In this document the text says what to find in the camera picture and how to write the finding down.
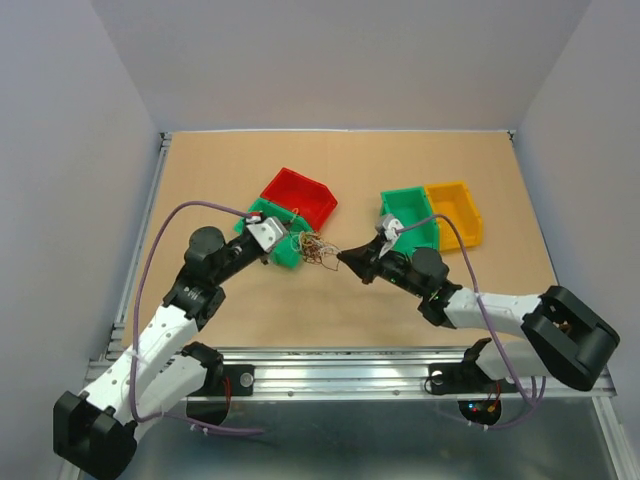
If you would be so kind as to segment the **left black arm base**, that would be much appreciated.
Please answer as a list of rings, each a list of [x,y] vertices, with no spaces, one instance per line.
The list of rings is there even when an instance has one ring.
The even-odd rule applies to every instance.
[[[190,397],[221,397],[253,395],[255,366],[251,364],[230,364],[222,353],[200,342],[193,342],[180,351],[183,357],[191,357],[205,370],[204,379]]]

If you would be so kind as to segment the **yellow plastic bin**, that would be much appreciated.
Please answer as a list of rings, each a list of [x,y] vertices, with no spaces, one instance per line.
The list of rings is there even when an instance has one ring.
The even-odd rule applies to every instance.
[[[483,220],[464,181],[427,184],[424,189],[432,211],[453,222],[466,248],[482,243]]]

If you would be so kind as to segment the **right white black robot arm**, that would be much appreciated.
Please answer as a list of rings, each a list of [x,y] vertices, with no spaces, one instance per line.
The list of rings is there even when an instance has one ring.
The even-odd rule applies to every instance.
[[[338,259],[365,284],[381,278],[418,297],[419,312],[434,326],[514,336],[503,344],[480,339],[460,362],[431,367],[436,395],[484,392],[509,377],[553,377],[589,391],[620,343],[613,327],[562,286],[533,295],[476,293],[449,281],[438,251],[419,247],[406,255],[387,249],[380,236]]]

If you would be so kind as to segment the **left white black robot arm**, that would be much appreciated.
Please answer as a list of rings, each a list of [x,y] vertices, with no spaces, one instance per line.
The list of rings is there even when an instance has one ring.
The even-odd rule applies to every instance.
[[[96,479],[116,479],[144,434],[183,397],[215,392],[223,357],[193,338],[224,301],[223,283],[266,261],[288,234],[286,223],[264,215],[232,240],[212,226],[194,231],[172,287],[130,347],[80,393],[55,402],[54,452]]]

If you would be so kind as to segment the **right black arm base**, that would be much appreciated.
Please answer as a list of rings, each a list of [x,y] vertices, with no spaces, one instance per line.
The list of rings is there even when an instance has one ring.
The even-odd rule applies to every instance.
[[[460,362],[432,363],[424,390],[433,395],[516,393],[515,385],[505,379],[491,380],[476,364],[479,355],[491,344],[490,338],[478,340],[465,350]]]

